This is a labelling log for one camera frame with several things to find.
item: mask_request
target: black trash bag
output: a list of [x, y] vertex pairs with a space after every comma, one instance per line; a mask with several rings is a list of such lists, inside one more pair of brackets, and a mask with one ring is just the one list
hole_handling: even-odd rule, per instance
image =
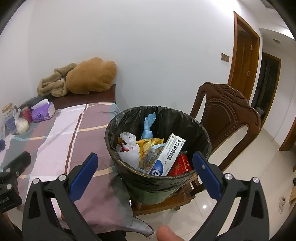
[[[153, 132], [153, 138], [164, 138], [165, 143], [169, 136], [174, 133], [185, 139], [186, 142], [182, 151], [188, 152], [187, 157], [191, 166], [192, 156], [195, 152], [201, 151], [208, 159], [212, 150], [210, 138], [205, 128], [193, 117], [181, 111], [160, 106], [140, 106], [127, 109], [115, 116], [105, 132], [107, 149], [132, 197], [145, 204], [156, 204], [164, 201], [195, 173], [192, 170], [177, 176], [153, 176], [139, 172], [121, 160], [115, 150], [118, 137], [122, 132], [130, 132], [136, 136], [137, 141], [140, 140], [144, 131], [145, 117], [153, 112], [157, 115], [150, 128]], [[164, 192], [164, 194], [162, 197], [154, 199], [147, 194], [139, 193], [141, 191], [148, 193]]]

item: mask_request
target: bed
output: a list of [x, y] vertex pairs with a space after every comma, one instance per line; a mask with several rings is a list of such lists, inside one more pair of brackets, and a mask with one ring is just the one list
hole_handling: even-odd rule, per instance
[[[115, 104], [115, 85], [108, 91], [55, 98], [47, 96], [57, 111], [50, 120], [30, 124], [29, 130], [5, 139], [6, 148], [0, 152], [0, 168], [23, 151], [31, 154], [31, 164], [18, 178], [19, 194], [23, 204], [34, 178], [42, 181], [68, 174], [76, 165], [94, 152], [99, 166], [82, 198], [75, 202], [78, 210], [95, 233], [114, 230], [139, 232], [145, 236], [153, 233], [145, 222], [133, 217], [126, 186], [120, 179], [104, 141], [105, 129], [120, 110]], [[32, 106], [34, 98], [24, 105]], [[53, 205], [64, 228], [66, 222], [55, 199]]]

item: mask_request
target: metal screw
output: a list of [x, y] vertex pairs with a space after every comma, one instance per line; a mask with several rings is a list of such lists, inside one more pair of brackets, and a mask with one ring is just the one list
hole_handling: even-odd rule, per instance
[[233, 178], [233, 176], [230, 173], [226, 173], [224, 176], [227, 180], [231, 180]]
[[38, 178], [35, 178], [35, 179], [33, 180], [33, 183], [34, 183], [34, 184], [39, 183], [39, 179], [38, 179]]
[[64, 175], [64, 174], [62, 174], [62, 175], [59, 176], [59, 180], [60, 180], [60, 181], [65, 181], [66, 178], [67, 178], [67, 177], [66, 177], [66, 175]]
[[253, 178], [253, 182], [254, 182], [254, 183], [258, 183], [258, 182], [259, 182], [259, 178], [254, 177], [254, 178]]

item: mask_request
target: tiled floor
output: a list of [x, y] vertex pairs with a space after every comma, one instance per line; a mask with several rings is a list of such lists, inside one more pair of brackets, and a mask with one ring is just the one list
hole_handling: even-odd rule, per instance
[[[210, 157], [209, 162], [220, 164], [245, 133], [246, 128], [235, 133], [217, 149]], [[260, 179], [267, 200], [270, 236], [277, 232], [294, 205], [294, 203], [289, 204], [287, 201], [282, 214], [277, 210], [279, 199], [282, 196], [287, 199], [290, 197], [293, 186], [292, 180], [295, 177], [292, 169], [296, 164], [296, 152], [279, 152], [278, 148], [265, 132], [261, 132], [256, 140], [225, 171], [225, 173], [233, 174], [236, 179], [250, 180], [254, 176]], [[196, 198], [188, 205], [182, 206], [179, 211], [165, 210], [154, 214], [141, 215], [138, 218], [151, 225], [155, 231], [159, 226], [166, 224], [187, 241], [201, 227], [215, 204], [216, 201], [211, 199], [206, 191], [203, 191], [198, 193]], [[237, 198], [220, 233], [228, 230], [238, 204]], [[141, 241], [146, 240], [146, 238], [137, 233], [127, 233], [127, 240]], [[151, 236], [151, 241], [153, 240], [156, 240], [155, 235]]]

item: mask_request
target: plastic jar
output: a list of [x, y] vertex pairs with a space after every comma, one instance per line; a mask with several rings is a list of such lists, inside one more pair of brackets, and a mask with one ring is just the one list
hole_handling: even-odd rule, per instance
[[8, 134], [13, 134], [16, 132], [17, 128], [15, 126], [15, 118], [13, 117], [13, 105], [12, 103], [9, 103], [2, 109], [2, 113], [5, 120], [5, 125]]

